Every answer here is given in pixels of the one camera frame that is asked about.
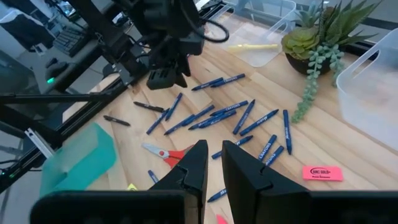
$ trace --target succulent plant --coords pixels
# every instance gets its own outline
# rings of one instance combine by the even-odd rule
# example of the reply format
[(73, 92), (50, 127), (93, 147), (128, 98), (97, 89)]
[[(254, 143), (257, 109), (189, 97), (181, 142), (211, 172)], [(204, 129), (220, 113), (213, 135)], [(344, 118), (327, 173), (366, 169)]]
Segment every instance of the succulent plant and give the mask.
[(315, 25), (316, 21), (319, 19), (321, 15), (320, 6), (313, 1), (308, 10), (304, 10), (303, 6), (301, 6), (301, 10), (296, 12), (298, 18), (300, 19), (300, 23), (302, 27), (311, 28)]
[(367, 18), (370, 13), (378, 7), (381, 3), (370, 4), (366, 7), (367, 0), (363, 0), (359, 4), (353, 6), (353, 0), (351, 0), (344, 8), (341, 8), (341, 1), (334, 8), (326, 8), (323, 11), (323, 24), (320, 24), (320, 32), (325, 33), (324, 38), (321, 41), (325, 41), (328, 45), (333, 46), (338, 45), (348, 45), (368, 38), (374, 37), (373, 35), (360, 35), (362, 31), (348, 36), (352, 31), (357, 28), (357, 26)]
[(310, 50), (319, 44), (316, 27), (296, 27), (282, 38), (282, 48), (287, 54), (299, 60), (310, 58)]

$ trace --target plant pot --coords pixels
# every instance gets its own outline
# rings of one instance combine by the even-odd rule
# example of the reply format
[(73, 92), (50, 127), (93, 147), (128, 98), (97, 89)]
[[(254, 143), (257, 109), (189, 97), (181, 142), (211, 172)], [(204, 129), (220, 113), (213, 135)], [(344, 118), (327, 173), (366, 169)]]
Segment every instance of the plant pot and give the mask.
[[(290, 63), (290, 65), (298, 72), (300, 72), (303, 75), (308, 75), (307, 70), (310, 69), (308, 67), (308, 63), (310, 63), (309, 60), (299, 60), (296, 58), (293, 58), (290, 54), (285, 54), (287, 61)], [(322, 68), (321, 68), (321, 75), (328, 73), (330, 71), (330, 58), (326, 58), (322, 62)]]

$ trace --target teal plastic container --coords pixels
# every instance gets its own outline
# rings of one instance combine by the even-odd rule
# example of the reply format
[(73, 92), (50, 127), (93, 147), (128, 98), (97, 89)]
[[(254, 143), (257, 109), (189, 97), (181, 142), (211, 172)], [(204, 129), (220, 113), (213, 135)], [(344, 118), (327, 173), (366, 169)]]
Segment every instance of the teal plastic container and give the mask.
[(115, 161), (112, 137), (93, 123), (44, 162), (40, 195), (58, 190), (85, 190)]

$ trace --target eraser label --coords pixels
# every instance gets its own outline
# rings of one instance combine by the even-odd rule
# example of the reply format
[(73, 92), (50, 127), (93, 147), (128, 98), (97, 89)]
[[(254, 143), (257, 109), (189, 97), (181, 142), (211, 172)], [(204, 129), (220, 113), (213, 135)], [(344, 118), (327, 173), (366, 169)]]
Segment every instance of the eraser label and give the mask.
[(304, 166), (303, 179), (343, 181), (343, 172), (337, 166)]

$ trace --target yellow highlighter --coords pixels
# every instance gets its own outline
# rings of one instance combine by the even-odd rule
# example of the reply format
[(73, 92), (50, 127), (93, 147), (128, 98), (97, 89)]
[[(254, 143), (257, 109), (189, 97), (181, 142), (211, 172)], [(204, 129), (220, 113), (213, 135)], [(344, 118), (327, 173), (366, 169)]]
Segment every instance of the yellow highlighter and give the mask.
[(134, 184), (130, 184), (129, 187), (127, 188), (128, 190), (138, 190)]
[(251, 44), (238, 44), (228, 47), (228, 51), (231, 53), (240, 52), (244, 50), (264, 50), (264, 49), (275, 49), (278, 48), (277, 44), (261, 44), (261, 45), (251, 45)]

